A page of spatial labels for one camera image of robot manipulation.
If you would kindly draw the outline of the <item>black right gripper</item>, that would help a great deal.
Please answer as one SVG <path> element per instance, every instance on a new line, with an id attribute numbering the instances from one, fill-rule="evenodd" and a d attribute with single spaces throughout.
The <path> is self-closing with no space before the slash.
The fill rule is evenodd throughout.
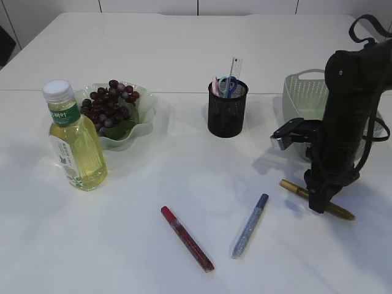
<path id="1" fill-rule="evenodd" d="M 369 157 L 380 96 L 389 88 L 389 51 L 339 50 L 326 64 L 325 83 L 328 99 L 305 175 L 309 207 L 319 214 L 359 178 Z"/>

